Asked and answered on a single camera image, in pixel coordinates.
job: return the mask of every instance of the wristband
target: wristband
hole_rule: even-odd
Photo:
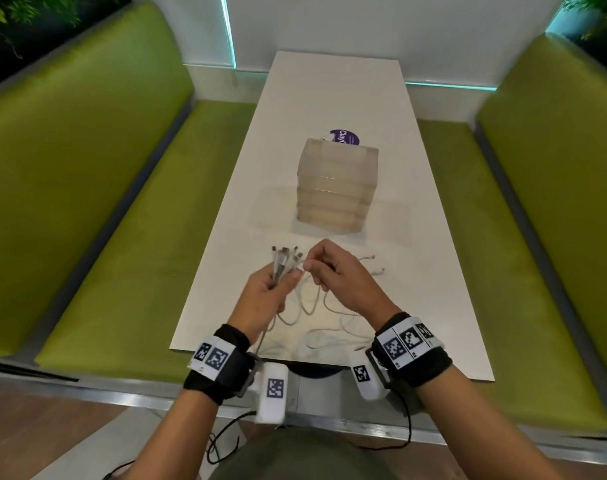
[[[197,348],[188,367],[184,389],[201,391],[219,406],[226,399],[244,395],[254,376],[257,361],[247,350],[248,337],[228,324]]]
[[[443,342],[419,318],[405,312],[393,316],[375,334],[372,354],[391,377],[412,387],[431,381],[452,364]]]

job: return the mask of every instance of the floor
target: floor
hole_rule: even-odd
[[[22,395],[0,387],[0,480],[100,480],[137,455],[162,417],[159,411]],[[218,420],[216,429],[227,422]],[[228,442],[269,429],[244,423]],[[348,439],[378,446],[383,441]],[[415,443],[380,454],[401,480],[465,479],[447,447]],[[607,467],[557,463],[569,480],[607,480]],[[211,471],[204,465],[204,480]]]

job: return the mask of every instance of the left hand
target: left hand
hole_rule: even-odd
[[[295,289],[303,274],[293,269],[271,290],[272,271],[273,263],[270,263],[251,274],[228,319],[228,325],[243,332],[251,344],[259,339],[272,318],[286,309],[286,296]]]

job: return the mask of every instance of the green booth seat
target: green booth seat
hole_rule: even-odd
[[[478,116],[607,367],[607,71],[546,34]]]
[[[419,121],[496,382],[477,386],[522,424],[607,430],[607,414],[474,136]]]
[[[0,85],[0,356],[19,350],[192,91],[150,2]]]
[[[61,372],[181,382],[169,350],[254,104],[201,101],[86,277],[36,362]]]

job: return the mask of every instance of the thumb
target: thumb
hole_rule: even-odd
[[[281,278],[281,281],[272,289],[271,293],[276,295],[280,302],[283,301],[286,299],[286,296],[295,289],[302,274],[300,269],[293,269],[290,273]]]
[[[331,290],[339,286],[339,274],[335,273],[330,266],[316,259],[307,259],[303,263],[303,268],[312,274],[313,277],[319,278],[326,283],[326,286]]]

